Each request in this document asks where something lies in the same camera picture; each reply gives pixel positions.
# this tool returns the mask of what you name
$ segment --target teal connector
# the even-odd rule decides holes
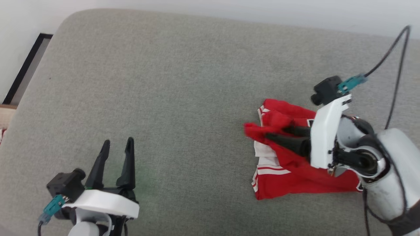
[[[48,224],[51,217],[53,217],[53,215],[57,213],[65,203],[66,202],[61,194],[55,196],[44,208],[44,213],[39,216],[38,220],[41,221],[43,225]]]
[[[346,94],[353,88],[355,88],[359,84],[363,84],[366,81],[368,81],[367,77],[365,77],[363,74],[360,74],[358,76],[351,77],[347,79],[346,81],[342,82],[338,85],[339,92],[341,94]]]

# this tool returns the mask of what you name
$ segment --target red cloth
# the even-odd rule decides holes
[[[255,141],[269,145],[277,154],[279,167],[258,167],[254,175],[253,187],[257,185],[255,195],[258,200],[274,198],[288,193],[327,193],[358,191],[359,179],[352,171],[347,170],[339,177],[328,175],[327,170],[312,167],[304,157],[265,138],[266,133],[278,133],[292,136],[283,131],[287,126],[308,126],[315,112],[285,101],[266,99],[260,108],[262,125],[246,123],[246,136]],[[261,168],[276,170],[273,174],[259,175]]]

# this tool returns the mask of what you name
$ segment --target gray fabric surface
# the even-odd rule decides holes
[[[58,172],[89,172],[111,140],[104,183],[136,150],[139,219],[129,235],[364,235],[359,193],[257,201],[257,159],[242,124],[265,98],[309,109],[328,76],[369,70],[392,38],[133,10],[66,19],[0,146],[0,223],[34,235]],[[420,144],[420,42],[412,40],[392,120]],[[349,114],[383,128],[399,52],[354,90]],[[388,235],[371,219],[373,235]],[[43,236],[67,235],[53,219]]]

